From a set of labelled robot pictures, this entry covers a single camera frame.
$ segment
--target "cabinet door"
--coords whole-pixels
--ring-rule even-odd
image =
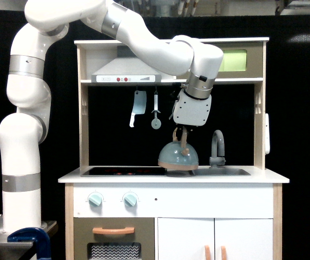
[[[214,259],[214,219],[158,218],[159,260]]]
[[[215,219],[215,260],[272,260],[272,219]]]

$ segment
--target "wooden toy kitchen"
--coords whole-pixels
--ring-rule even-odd
[[[282,183],[289,180],[265,168],[268,40],[199,40],[225,54],[242,50],[246,67],[220,71],[215,85],[254,86],[253,165],[218,166],[246,175],[185,176],[159,166],[90,165],[88,89],[103,85],[91,76],[115,59],[123,44],[75,41],[80,167],[58,180],[65,183],[66,259],[282,259]],[[186,79],[162,74],[158,88]]]

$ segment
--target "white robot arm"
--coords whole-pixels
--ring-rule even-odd
[[[28,0],[25,16],[29,23],[13,41],[7,84],[7,96],[17,113],[0,124],[3,231],[7,233],[42,226],[38,144],[47,136],[51,102],[43,68],[48,48],[67,34],[70,22],[82,20],[123,42],[143,62],[166,74],[190,71],[174,108],[178,124],[205,123],[223,57],[219,48],[187,36],[176,36],[169,44],[160,41],[139,14],[112,0]]]

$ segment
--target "white countertop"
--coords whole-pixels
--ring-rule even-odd
[[[158,176],[96,176],[81,177],[81,175],[93,167],[123,167],[123,166],[88,166],[84,169],[76,169],[59,178],[59,183],[289,183],[289,179],[269,169],[260,170],[255,166],[220,166],[221,168],[239,168],[251,175],[248,176],[192,176],[169,177]]]

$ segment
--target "stovetop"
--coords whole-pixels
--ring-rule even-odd
[[[82,177],[97,176],[165,176],[167,169],[162,167],[94,167]]]

